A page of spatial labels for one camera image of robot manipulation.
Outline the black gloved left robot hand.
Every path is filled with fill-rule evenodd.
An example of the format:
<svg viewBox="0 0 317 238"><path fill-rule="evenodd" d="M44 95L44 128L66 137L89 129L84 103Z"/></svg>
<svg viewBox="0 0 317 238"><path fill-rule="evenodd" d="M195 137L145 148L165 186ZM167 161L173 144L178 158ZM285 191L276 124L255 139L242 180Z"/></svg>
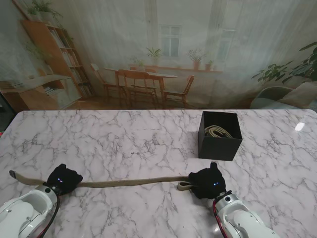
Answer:
<svg viewBox="0 0 317 238"><path fill-rule="evenodd" d="M71 193L82 180L83 177L76 171L68 169L66 164L60 164L43 185L52 189L56 195L61 196Z"/></svg>

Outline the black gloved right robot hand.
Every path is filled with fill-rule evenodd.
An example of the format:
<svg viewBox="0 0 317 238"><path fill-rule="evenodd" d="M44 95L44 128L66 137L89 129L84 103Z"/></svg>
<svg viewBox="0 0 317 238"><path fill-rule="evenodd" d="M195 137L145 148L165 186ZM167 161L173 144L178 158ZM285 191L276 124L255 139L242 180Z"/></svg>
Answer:
<svg viewBox="0 0 317 238"><path fill-rule="evenodd" d="M189 173L188 178L192 184L190 190L198 199L215 199L226 192L226 183L216 162L211 162L209 168Z"/></svg>

